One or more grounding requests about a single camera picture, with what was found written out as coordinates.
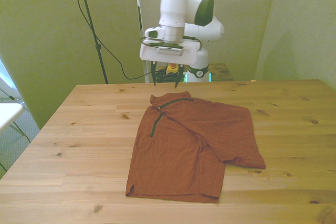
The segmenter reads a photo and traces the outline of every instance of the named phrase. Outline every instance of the shirt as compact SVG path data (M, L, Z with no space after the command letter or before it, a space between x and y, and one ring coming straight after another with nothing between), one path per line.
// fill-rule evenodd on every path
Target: shirt
M126 196L218 201L225 163L265 168L247 108L193 98L151 96L136 135Z

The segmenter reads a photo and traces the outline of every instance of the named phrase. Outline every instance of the wood grain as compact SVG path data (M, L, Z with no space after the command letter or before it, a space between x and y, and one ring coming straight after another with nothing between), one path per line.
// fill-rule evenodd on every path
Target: wood grain
M150 95L249 108L266 169L227 165L218 204L127 198ZM76 86L0 180L0 223L336 223L336 93L319 80Z

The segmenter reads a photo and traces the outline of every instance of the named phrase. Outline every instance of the cable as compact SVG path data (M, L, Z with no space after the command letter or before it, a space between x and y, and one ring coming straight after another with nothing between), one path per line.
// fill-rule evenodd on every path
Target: cable
M97 36L97 34L96 34L96 32L92 29L92 27L91 27L91 25L90 25L90 23L88 22L88 20L87 20L87 18L86 18L86 16L85 16L85 14L84 14L84 12L83 12L83 10L82 10L82 8L81 8L81 6L80 6L80 3L79 3L79 0L77 0L77 3L78 3L78 7L79 7L79 10L80 10L80 12L82 13L82 16L84 17L84 19L85 19L85 21L86 21L86 23L88 24L88 26L90 27L90 29L92 30L92 32L94 33L94 35L96 36L96 38L97 38L97 40L101 43L101 45L116 59L116 61L120 64L120 66L121 66L121 70L122 70L122 73L123 73L123 75L128 79L128 80L135 80L135 79L139 79L139 78L141 78L141 77L144 77L144 76L146 76L147 74L150 74L151 72L149 72L149 73L146 73L146 74L144 74L144 75L142 75L142 76L139 76L139 77L136 77L136 78L129 78L126 74L125 74L125 72L124 72L124 68L123 68L123 65L122 65L122 63L120 62L120 60L104 45L104 43L98 38L98 36Z

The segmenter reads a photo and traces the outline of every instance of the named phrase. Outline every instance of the green zipper trim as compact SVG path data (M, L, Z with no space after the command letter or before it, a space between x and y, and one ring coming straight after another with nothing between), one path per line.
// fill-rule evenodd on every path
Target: green zipper trim
M162 115L163 115L163 113L161 113L160 116L159 116L159 118L156 119L156 121L154 122L151 137L154 136L154 132L155 132L155 128L156 128L156 124L159 122L159 120L161 119Z
M177 100L174 100L174 101L171 101L171 102L168 102L168 103L165 103L164 105L158 107L158 110L162 109L163 107L166 107L174 102L179 102L179 101L194 101L194 99L190 99L190 98L181 98L181 99L177 99Z

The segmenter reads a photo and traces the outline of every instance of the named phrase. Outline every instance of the black cable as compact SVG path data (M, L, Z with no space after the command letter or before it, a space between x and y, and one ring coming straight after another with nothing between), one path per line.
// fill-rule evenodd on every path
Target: black cable
M21 133L23 134L23 136L25 136L25 137L28 139L28 141L30 142L28 136L27 136L27 135L20 129L20 127L19 127L15 122L13 122L13 123L14 123L15 126L21 131Z
M123 68L123 65L122 65L122 63L120 62L120 60L104 45L104 43L99 39L99 37L97 36L97 34L96 34L96 32L92 29L92 27L91 27L91 25L90 25L90 23L89 23L89 21L87 20L87 18L86 18L86 16L85 16L85 14L84 14L84 12L82 11L82 8L81 8L81 6L80 6L80 3L79 3L79 0L77 0L77 3L78 3L78 7L79 7L79 10L80 10L80 12L82 13L82 16L84 17L84 19L85 19L85 21L86 21L86 23L88 24L88 26L90 27L90 29L92 30L92 32L94 33L94 35L96 36L96 38L97 38L97 40L101 43L101 45L116 59L116 61L120 64L120 66L121 66L121 70L122 70L122 73L123 73L123 75L128 79L128 80L135 80L135 79L139 79L139 78L141 78L141 77L144 77L144 76L146 76L147 74L150 74L151 72L149 72L149 73L146 73L146 74L144 74L144 75L142 75L142 76L139 76L139 77L136 77L136 78L129 78L129 77L127 77L126 76L126 74L125 74L125 72L124 72L124 68Z

